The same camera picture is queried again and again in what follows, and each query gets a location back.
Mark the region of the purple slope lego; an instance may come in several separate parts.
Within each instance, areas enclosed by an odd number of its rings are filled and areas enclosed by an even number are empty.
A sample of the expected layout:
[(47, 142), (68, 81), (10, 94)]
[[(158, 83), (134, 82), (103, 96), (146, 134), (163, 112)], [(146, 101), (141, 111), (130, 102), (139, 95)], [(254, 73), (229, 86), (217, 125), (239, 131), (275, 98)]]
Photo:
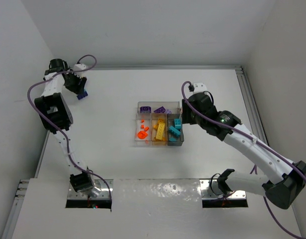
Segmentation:
[(166, 112), (166, 108), (164, 106), (161, 106), (161, 107), (155, 109), (153, 112), (156, 113), (156, 114), (164, 114)]

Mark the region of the long yellow lego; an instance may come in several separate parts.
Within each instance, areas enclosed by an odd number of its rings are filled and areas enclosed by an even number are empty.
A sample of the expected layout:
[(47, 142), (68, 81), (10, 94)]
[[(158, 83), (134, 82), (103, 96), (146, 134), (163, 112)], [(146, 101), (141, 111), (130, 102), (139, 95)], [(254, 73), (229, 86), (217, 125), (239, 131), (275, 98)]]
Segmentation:
[(155, 129), (156, 129), (155, 140), (165, 141), (165, 138), (164, 138), (165, 123), (163, 122), (158, 123)]

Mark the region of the purple printed lego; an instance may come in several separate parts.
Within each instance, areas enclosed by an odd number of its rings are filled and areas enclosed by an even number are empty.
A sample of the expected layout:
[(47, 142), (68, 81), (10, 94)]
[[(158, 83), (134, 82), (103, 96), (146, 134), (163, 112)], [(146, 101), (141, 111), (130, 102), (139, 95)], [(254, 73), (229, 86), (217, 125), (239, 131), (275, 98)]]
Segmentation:
[(140, 114), (151, 114), (152, 108), (150, 106), (141, 106), (139, 112)]

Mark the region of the orange lego cluster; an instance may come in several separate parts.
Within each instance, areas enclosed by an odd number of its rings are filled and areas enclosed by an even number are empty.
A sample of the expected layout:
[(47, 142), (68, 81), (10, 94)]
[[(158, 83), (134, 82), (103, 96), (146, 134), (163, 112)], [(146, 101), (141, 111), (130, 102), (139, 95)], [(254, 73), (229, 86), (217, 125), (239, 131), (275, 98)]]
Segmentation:
[(145, 139), (147, 136), (148, 136), (148, 133), (146, 131), (143, 131), (143, 130), (139, 131), (138, 134), (137, 134), (137, 137), (139, 139)]

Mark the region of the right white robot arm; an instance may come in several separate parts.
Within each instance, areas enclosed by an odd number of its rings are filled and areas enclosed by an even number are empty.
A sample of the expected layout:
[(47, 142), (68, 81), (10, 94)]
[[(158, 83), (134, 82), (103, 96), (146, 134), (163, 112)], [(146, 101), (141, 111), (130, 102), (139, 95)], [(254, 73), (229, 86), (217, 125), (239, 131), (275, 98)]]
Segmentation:
[(226, 169), (210, 189), (218, 195), (242, 190), (266, 197), (281, 209), (288, 209), (306, 185), (306, 163), (280, 156), (256, 138), (241, 120), (229, 111), (217, 111), (204, 92), (182, 100), (183, 123), (197, 124), (209, 135), (235, 148), (258, 166), (263, 175)]

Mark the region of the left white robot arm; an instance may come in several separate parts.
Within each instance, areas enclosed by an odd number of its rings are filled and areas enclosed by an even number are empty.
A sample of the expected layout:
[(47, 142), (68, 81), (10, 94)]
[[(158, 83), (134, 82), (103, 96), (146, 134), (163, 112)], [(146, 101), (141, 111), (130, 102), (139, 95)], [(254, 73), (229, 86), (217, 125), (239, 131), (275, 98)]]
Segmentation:
[(70, 171), (70, 184), (77, 193), (87, 193), (94, 187), (88, 166), (76, 159), (70, 147), (69, 130), (73, 124), (73, 116), (64, 100), (62, 89), (74, 93), (80, 100), (88, 96), (85, 90), (87, 78), (83, 75), (88, 67), (81, 63), (69, 67), (62, 59), (52, 59), (44, 73), (44, 90), (40, 97), (34, 99), (34, 105), (42, 113), (41, 121), (46, 130), (57, 139)]

